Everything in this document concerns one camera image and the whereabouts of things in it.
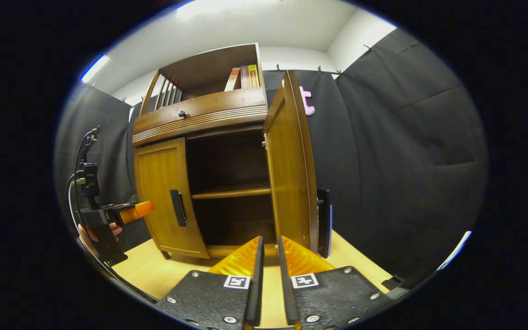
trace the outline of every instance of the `cable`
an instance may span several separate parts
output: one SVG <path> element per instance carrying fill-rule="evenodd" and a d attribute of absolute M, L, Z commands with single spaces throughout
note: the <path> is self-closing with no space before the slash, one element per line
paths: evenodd
<path fill-rule="evenodd" d="M 71 188 L 73 187 L 73 185 L 75 184 L 74 181 L 71 181 L 69 179 L 69 184 L 67 185 L 67 198 L 69 199 L 69 209 L 71 211 L 71 218 L 73 219 L 73 224 L 75 224 L 75 229 L 77 230 L 77 233 L 79 234 L 78 236 L 78 239 L 81 240 L 81 243 L 82 243 L 82 246 L 85 247 L 85 249 L 87 250 L 87 252 L 89 252 L 92 256 L 95 257 L 95 259 L 97 261 L 99 261 L 101 263 L 101 261 L 95 256 L 95 254 L 88 248 L 88 246 L 86 244 L 84 244 L 83 242 L 83 239 L 81 238 L 81 235 L 80 235 L 80 232 L 79 232 L 79 226 L 77 225 L 77 221 L 75 220 L 75 211 L 73 211 L 73 203 L 71 203 Z"/>
<path fill-rule="evenodd" d="M 107 271 L 113 277 L 114 280 L 116 280 L 119 284 L 122 284 L 122 286 L 125 286 L 126 288 L 128 288 L 129 290 L 134 292 L 136 295 L 138 295 L 138 297 L 140 297 L 141 299 L 144 299 L 144 301 L 147 301 L 147 302 L 151 303 L 151 305 L 154 305 L 157 302 L 157 300 L 153 296 L 147 294 L 144 291 L 141 291 L 140 289 L 136 288 L 135 286 L 132 286 L 132 284 L 130 282 L 128 282 L 127 280 L 125 280 L 124 278 L 119 276 L 119 274 L 117 274 L 113 269 L 111 269 L 111 267 L 108 267 L 107 265 L 105 265 L 105 263 L 101 262 L 101 260 L 94 255 L 94 253 L 91 251 L 91 249 L 88 248 L 88 246 L 86 244 L 84 244 L 83 239 L 81 238 L 81 235 L 80 235 L 80 232 L 79 232 L 79 227 L 77 225 L 77 221 L 75 220 L 75 213 L 73 211 L 73 206 L 72 206 L 72 203 L 71 203 L 71 188 L 74 185 L 75 185 L 75 182 L 72 180 L 72 176 L 71 176 L 71 178 L 69 178 L 69 181 L 67 182 L 66 194 L 67 194 L 67 198 L 69 200 L 69 209 L 71 211 L 71 218 L 73 219 L 73 224 L 75 224 L 75 228 L 77 230 L 77 233 L 79 233 L 79 236 L 77 237 L 77 240 L 79 240 L 81 242 L 81 245 L 84 246 L 84 248 L 87 250 L 87 252 L 90 253 L 90 255 L 92 255 L 92 257 L 95 258 L 97 263 L 99 263 L 101 265 L 101 267 L 103 267 L 103 269 L 105 269 L 105 271 Z"/>
<path fill-rule="evenodd" d="M 83 147 L 83 142 L 86 140 L 86 138 L 91 134 L 92 131 L 88 131 L 82 138 L 80 144 L 79 144 L 79 147 L 77 148 L 77 155 L 76 155 L 76 161 L 75 161 L 75 173 L 73 174 L 74 175 L 74 179 L 75 179 L 75 186 L 77 184 L 77 170 L 79 169 L 79 154 L 81 152 L 81 148 Z M 75 188 L 75 199 L 77 201 L 77 209 L 79 210 L 79 219 L 80 221 L 82 222 L 82 218 L 80 218 L 80 203 L 79 203 L 79 194 L 77 193 L 77 188 Z"/>

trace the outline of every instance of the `bookshelf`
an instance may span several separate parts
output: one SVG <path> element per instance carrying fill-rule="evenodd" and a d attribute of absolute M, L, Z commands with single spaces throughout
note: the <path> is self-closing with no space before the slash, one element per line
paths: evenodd
<path fill-rule="evenodd" d="M 259 86 L 224 91 L 232 68 L 248 65 L 257 65 Z M 279 234 L 316 251 L 314 165 L 294 74 L 285 74 L 270 106 L 258 44 L 161 67 L 144 100 L 159 77 L 180 101 L 144 101 L 132 145 L 138 199 L 154 203 L 144 221 L 163 256 L 225 257 L 258 235 L 271 256 Z"/>

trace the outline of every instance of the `cabinet door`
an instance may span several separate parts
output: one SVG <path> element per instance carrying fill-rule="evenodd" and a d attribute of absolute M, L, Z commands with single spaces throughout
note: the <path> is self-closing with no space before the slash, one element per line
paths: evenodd
<path fill-rule="evenodd" d="M 185 139 L 136 149 L 134 171 L 138 199 L 154 203 L 154 210 L 144 219 L 156 246 L 162 251 L 208 259 L 191 204 Z"/>
<path fill-rule="evenodd" d="M 317 252 L 319 216 L 313 151 L 299 82 L 287 71 L 264 120 L 276 236 Z"/>

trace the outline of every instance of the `wooden floor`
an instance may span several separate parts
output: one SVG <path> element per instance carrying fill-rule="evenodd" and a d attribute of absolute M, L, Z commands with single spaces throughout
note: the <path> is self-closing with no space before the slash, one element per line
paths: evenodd
<path fill-rule="evenodd" d="M 126 252 L 128 259 L 113 270 L 147 294 L 162 299 L 191 270 L 208 271 L 220 259 L 199 259 L 172 255 L 165 260 L 153 240 L 148 240 Z M 326 259 L 336 268 L 353 266 L 383 293 L 388 289 L 382 282 L 392 275 L 384 271 L 350 243 L 333 231 L 331 253 Z M 282 298 L 281 269 L 278 257 L 266 257 L 262 283 L 262 328 L 287 326 Z"/>

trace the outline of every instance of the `ceiling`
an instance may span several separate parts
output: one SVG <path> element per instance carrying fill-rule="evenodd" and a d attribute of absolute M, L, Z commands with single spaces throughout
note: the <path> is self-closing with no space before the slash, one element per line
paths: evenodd
<path fill-rule="evenodd" d="M 116 44 L 90 83 L 113 94 L 153 69 L 234 44 L 326 52 L 356 9 L 339 0 L 196 0 Z"/>

